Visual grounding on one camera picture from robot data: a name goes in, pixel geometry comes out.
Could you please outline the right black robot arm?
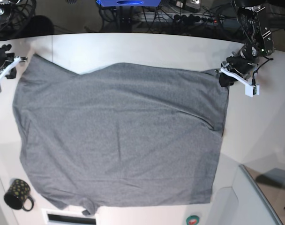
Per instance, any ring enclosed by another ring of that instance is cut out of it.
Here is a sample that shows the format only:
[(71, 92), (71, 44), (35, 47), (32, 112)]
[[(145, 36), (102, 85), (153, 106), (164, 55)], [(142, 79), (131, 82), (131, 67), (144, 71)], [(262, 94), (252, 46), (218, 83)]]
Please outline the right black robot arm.
[[(36, 6), (35, 0), (0, 0), (0, 41), (17, 38), (34, 17)], [(18, 58), (11, 48), (0, 46), (0, 77), (5, 74), (8, 79), (16, 76), (13, 63)]]

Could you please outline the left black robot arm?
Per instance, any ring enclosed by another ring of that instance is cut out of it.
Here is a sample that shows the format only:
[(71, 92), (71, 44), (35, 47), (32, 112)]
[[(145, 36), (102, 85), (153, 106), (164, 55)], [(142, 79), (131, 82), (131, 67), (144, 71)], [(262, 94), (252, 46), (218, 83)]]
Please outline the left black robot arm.
[(254, 70), (251, 84), (256, 85), (255, 74), (259, 69), (255, 67), (260, 58), (265, 58), (267, 62), (273, 60), (269, 57), (274, 52), (274, 44), (264, 3), (264, 0), (232, 0), (216, 10), (216, 21), (224, 35), (229, 37), (220, 16), (224, 10), (234, 9), (242, 34), (246, 38), (242, 48), (223, 62), (222, 68), (225, 71), (219, 72), (221, 87), (231, 86), (240, 78), (246, 78), (251, 70)]

